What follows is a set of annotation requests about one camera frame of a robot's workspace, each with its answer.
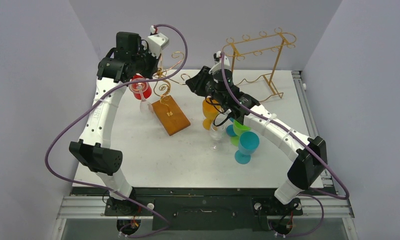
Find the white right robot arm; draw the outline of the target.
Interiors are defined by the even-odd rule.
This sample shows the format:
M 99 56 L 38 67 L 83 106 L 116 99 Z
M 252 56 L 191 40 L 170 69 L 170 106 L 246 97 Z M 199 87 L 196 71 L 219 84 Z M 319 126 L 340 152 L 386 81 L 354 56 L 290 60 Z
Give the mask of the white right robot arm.
M 309 190 L 326 168 L 326 142 L 319 136 L 311 138 L 283 123 L 257 99 L 235 86 L 230 70 L 211 73 L 210 68 L 204 66 L 185 83 L 197 96 L 215 100 L 225 115 L 265 137 L 293 162 L 287 179 L 269 201 L 273 212 L 281 214 L 293 206 L 293 200 Z

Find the gold spiral rack wooden base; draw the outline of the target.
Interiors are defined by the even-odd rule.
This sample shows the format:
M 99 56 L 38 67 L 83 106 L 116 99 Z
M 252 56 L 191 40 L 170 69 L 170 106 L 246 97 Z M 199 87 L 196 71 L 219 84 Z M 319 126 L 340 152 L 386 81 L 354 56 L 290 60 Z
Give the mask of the gold spiral rack wooden base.
M 171 83 L 185 86 L 184 77 L 186 76 L 188 75 L 185 73 L 181 74 L 182 81 L 176 81 L 171 78 L 157 81 L 153 87 L 153 93 L 159 97 L 159 100 L 152 104 L 153 112 L 169 136 L 190 126 L 190 121 L 170 95 Z

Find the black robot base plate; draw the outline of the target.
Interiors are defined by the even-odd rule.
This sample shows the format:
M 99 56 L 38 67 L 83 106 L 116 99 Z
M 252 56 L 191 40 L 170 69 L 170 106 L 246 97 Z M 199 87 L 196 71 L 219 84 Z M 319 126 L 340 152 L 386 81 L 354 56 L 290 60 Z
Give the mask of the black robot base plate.
M 273 188 L 138 187 L 130 197 L 143 207 L 109 198 L 104 214 L 117 217 L 119 227 L 132 224 L 126 231 L 140 227 L 142 217 L 152 217 L 154 230 L 266 231 L 269 226 L 288 230 L 290 217 L 303 215 L 301 201 L 296 197 L 283 205 L 274 192 Z

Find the clear champagne flute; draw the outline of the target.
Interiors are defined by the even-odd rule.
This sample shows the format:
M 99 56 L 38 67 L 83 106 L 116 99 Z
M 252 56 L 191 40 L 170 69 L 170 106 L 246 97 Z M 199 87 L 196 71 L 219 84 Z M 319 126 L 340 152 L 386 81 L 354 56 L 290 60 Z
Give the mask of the clear champagne flute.
M 140 111 L 143 114 L 151 114 L 153 113 L 153 107 L 152 104 L 148 101 L 148 98 L 145 99 L 143 98 L 142 100 L 140 100 Z

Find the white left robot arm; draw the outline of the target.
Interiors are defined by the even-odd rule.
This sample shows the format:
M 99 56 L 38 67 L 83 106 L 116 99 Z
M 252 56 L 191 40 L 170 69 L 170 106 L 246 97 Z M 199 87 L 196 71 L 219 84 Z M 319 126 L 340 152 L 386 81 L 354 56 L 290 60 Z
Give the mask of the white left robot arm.
M 111 149 L 112 127 L 126 88 L 121 87 L 114 92 L 111 89 L 131 81 L 136 74 L 152 78 L 169 39 L 155 32 L 145 39 L 145 44 L 142 42 L 137 33 L 116 34 L 116 46 L 98 64 L 94 109 L 89 113 L 79 140 L 69 145 L 70 153 L 110 189 L 112 207 L 124 215 L 135 213 L 139 206 L 134 199 L 135 191 L 121 170 L 123 153 Z

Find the red plastic goblet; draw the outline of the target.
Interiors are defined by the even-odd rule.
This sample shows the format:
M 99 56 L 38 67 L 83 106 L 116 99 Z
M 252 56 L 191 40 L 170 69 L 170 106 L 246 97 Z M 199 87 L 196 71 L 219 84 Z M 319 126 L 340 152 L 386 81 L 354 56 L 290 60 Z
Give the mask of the red plastic goblet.
M 142 79 L 144 79 L 144 77 L 141 74 L 136 73 L 131 82 L 140 81 Z M 133 93 L 134 97 L 138 100 L 147 99 L 152 94 L 152 89 L 148 82 L 132 83 L 129 85 L 129 89 Z

